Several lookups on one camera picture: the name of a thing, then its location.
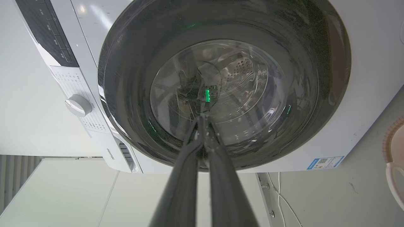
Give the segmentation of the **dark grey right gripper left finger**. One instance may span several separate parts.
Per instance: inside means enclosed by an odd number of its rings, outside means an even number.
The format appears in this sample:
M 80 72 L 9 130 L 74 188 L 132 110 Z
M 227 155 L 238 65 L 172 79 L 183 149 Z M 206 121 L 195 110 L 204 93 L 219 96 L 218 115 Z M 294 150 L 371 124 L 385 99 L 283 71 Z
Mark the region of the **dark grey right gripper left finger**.
M 202 118 L 191 124 L 150 227 L 195 227 L 198 182 L 198 153 L 203 146 Z

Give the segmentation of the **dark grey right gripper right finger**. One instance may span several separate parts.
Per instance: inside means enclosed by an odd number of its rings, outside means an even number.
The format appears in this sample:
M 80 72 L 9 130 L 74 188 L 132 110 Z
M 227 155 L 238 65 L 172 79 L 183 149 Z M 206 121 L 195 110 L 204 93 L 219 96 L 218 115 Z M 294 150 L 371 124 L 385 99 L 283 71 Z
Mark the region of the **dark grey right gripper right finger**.
M 202 115 L 211 181 L 213 227 L 258 227 L 241 181 L 212 118 Z

